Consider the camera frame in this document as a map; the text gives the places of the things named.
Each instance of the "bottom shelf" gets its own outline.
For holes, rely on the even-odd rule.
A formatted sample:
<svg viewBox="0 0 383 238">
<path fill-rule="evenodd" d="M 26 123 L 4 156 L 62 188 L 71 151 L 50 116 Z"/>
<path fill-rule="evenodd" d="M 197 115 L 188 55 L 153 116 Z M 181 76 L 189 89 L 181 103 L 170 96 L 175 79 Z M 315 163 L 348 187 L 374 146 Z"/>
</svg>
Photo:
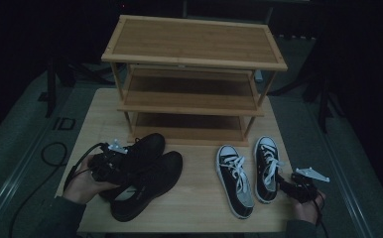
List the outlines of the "bottom shelf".
<svg viewBox="0 0 383 238">
<path fill-rule="evenodd" d="M 202 146 L 248 146 L 244 137 L 244 119 L 238 116 L 209 116 L 168 113 L 135 113 L 133 133 L 128 142 L 154 132 L 161 133 L 167 143 Z"/>
</svg>

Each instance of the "black and white sneaker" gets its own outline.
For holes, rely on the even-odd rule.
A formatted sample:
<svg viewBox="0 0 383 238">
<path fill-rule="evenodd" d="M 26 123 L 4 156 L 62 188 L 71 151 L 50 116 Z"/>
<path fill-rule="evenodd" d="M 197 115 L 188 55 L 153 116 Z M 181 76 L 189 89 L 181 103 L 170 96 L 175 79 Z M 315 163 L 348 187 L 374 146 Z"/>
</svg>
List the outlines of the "black and white sneaker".
<svg viewBox="0 0 383 238">
<path fill-rule="evenodd" d="M 120 186 L 117 188 L 102 191 L 99 195 L 107 200 L 113 200 L 130 186 L 131 180 L 136 178 L 137 174 L 150 168 L 163 155 L 165 145 L 163 135 L 152 133 L 142 139 L 137 138 L 133 145 L 124 147 L 125 155 L 114 165 L 117 167 L 117 174 L 126 178 L 125 182 L 119 183 Z M 101 157 L 94 157 L 89 166 L 93 168 L 102 163 Z"/>
<path fill-rule="evenodd" d="M 270 203 L 278 192 L 276 175 L 278 167 L 283 163 L 279 160 L 278 148 L 270 137 L 261 137 L 254 147 L 256 160 L 255 193 L 260 202 Z"/>
<path fill-rule="evenodd" d="M 173 188 L 182 170 L 183 157 L 180 153 L 171 151 L 164 154 L 110 201 L 112 216 L 122 222 L 134 219 L 154 198 Z"/>
<path fill-rule="evenodd" d="M 240 219 L 248 218 L 254 207 L 250 183 L 242 165 L 244 157 L 232 146 L 222 146 L 216 157 L 216 172 L 225 189 L 232 214 Z"/>
</svg>

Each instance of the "person's left hand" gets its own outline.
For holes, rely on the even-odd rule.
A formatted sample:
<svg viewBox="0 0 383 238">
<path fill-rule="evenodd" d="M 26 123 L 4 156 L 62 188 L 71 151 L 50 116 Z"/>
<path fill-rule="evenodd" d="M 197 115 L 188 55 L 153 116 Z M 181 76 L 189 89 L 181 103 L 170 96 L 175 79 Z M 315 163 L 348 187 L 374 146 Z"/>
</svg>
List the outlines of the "person's left hand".
<svg viewBox="0 0 383 238">
<path fill-rule="evenodd" d="M 92 158 L 93 155 L 89 155 L 83 160 L 79 170 L 74 173 L 73 179 L 65 189 L 64 198 L 79 204 L 87 204 L 101 191 L 118 186 L 107 181 L 95 181 L 93 179 L 87 166 Z"/>
</svg>

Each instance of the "sleeve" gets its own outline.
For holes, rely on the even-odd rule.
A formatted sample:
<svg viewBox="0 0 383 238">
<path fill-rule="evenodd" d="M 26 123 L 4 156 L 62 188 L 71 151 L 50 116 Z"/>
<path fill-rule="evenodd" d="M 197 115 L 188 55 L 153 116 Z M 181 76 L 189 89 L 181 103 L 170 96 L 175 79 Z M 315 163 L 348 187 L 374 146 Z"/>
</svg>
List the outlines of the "sleeve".
<svg viewBox="0 0 383 238">
<path fill-rule="evenodd" d="M 30 237 L 76 237 L 76 231 L 85 208 L 86 204 L 78 204 L 61 196 L 56 197 L 45 217 Z"/>
<path fill-rule="evenodd" d="M 317 228 L 315 225 L 304 220 L 290 220 L 287 223 L 286 238 L 316 238 Z"/>
</svg>

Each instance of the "white shoelace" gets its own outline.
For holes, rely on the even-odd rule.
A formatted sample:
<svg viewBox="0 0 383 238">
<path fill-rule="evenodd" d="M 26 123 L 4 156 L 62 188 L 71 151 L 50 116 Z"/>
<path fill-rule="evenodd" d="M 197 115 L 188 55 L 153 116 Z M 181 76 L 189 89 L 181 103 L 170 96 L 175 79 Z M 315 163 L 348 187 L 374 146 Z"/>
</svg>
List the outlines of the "white shoelace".
<svg viewBox="0 0 383 238">
<path fill-rule="evenodd" d="M 247 192 L 247 176 L 244 173 L 242 165 L 244 164 L 244 157 L 231 157 L 224 160 L 225 164 L 221 164 L 222 167 L 227 167 L 232 169 L 232 176 L 237 179 L 237 192 L 241 190 L 245 193 Z"/>
<path fill-rule="evenodd" d="M 264 183 L 265 183 L 265 185 L 267 185 L 267 184 L 271 183 L 272 177 L 275 174 L 276 168 L 282 167 L 285 163 L 280 162 L 280 161 L 276 160 L 275 158 L 273 158 L 273 154 L 270 151 L 265 151 L 264 156 L 266 158 L 266 164 L 269 165 L 269 163 L 270 163 L 268 175 L 264 179 Z"/>
</svg>

